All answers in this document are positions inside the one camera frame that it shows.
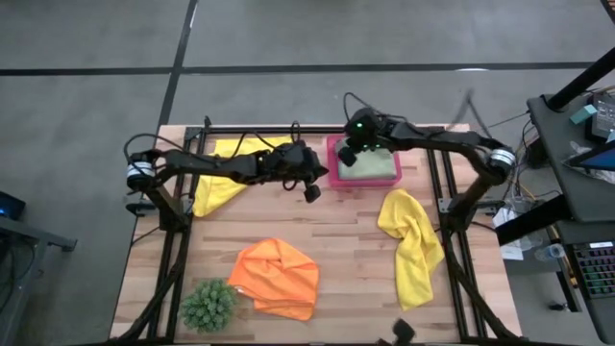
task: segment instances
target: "gray carpet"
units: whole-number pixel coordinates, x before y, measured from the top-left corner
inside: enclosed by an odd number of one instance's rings
[[[0,0],[0,69],[170,66],[187,3]],[[585,62],[615,45],[612,30],[597,0],[201,0],[184,65]],[[341,95],[352,90],[413,122],[441,123],[472,87],[480,115],[493,124],[578,73],[183,76],[169,122],[200,124],[207,114],[217,124],[341,123]],[[72,254],[50,252],[16,344],[107,338],[135,223],[122,205],[121,148],[131,135],[156,130],[168,80],[0,77],[0,190],[28,202],[29,224],[79,239]],[[608,84],[615,75],[601,82]],[[492,134],[515,145],[526,121]],[[522,181],[536,193],[556,187],[550,170],[528,170]],[[554,274],[524,270],[510,282],[525,336],[601,344],[586,313],[546,309],[561,299]]]

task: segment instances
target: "small potted plant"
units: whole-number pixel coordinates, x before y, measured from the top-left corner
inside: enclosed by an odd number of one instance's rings
[[[204,281],[182,301],[181,316],[199,334],[219,332],[229,324],[236,304],[234,287],[222,279]]]

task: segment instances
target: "wooden table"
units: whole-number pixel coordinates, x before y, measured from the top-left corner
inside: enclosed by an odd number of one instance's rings
[[[184,132],[185,126],[163,126],[160,129],[161,136],[179,144],[183,142]],[[213,150],[215,140],[221,137],[237,135],[208,135],[206,153]],[[325,136],[302,135],[302,139],[318,153],[321,162],[326,163]],[[160,141],[157,147],[169,148]],[[195,218],[183,297],[202,280],[227,278],[240,250],[262,239],[277,237],[310,256],[319,265],[318,300],[312,318],[300,322],[255,312],[252,300],[241,297],[235,317],[224,331],[199,335],[189,331],[179,321],[175,341],[370,343],[379,337],[392,341],[391,326],[398,317],[403,317],[415,329],[417,336],[414,340],[417,342],[457,341],[455,312],[444,260],[431,276],[434,291],[431,302],[408,311],[401,311],[398,304],[394,253],[399,240],[380,230],[376,221],[384,196],[392,188],[405,188],[423,205],[433,227],[438,227],[426,151],[400,152],[400,159],[403,178],[394,187],[332,189],[327,177],[323,177],[318,181],[322,196],[313,204],[307,204],[299,187],[287,192],[282,184],[249,186],[211,215]],[[464,191],[474,181],[476,173],[462,156],[452,155],[452,162],[457,187],[459,191]],[[439,172],[443,190],[447,191],[442,166]],[[168,182],[167,188],[172,191],[173,185],[174,182]],[[157,217],[142,217],[137,222],[135,236],[156,226]],[[163,239],[164,233],[156,232],[133,247],[111,337],[124,333],[152,297]],[[504,324],[520,335],[496,235],[472,226],[468,230],[468,239],[480,293]],[[163,306],[160,334],[166,326],[170,296],[167,294]],[[476,335],[469,298],[463,297],[471,335]]]

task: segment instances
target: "yellow cloth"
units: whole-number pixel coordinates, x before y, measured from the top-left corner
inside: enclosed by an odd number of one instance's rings
[[[395,282],[402,309],[431,301],[430,275],[444,252],[423,207],[405,190],[393,190],[384,198],[378,227],[402,240],[395,253]]]
[[[290,136],[266,138],[265,140],[273,146],[291,142]],[[215,141],[215,150],[212,154],[229,158],[234,153],[238,143],[238,139],[218,139]],[[251,154],[264,149],[271,148],[258,138],[244,138],[237,154]],[[229,178],[201,176],[196,188],[192,212],[195,216],[205,216],[227,203],[246,187],[246,185],[238,184]]]

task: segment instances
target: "pink plastic container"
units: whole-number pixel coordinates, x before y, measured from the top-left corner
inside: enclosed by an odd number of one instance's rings
[[[327,166],[329,168],[329,184],[331,187],[382,187],[393,186],[402,179],[402,166],[400,165],[400,157],[397,153],[393,153],[393,161],[395,161],[395,178],[392,179],[355,179],[341,180],[339,179],[339,158],[335,153],[335,143],[338,140],[345,138],[344,135],[327,136]]]

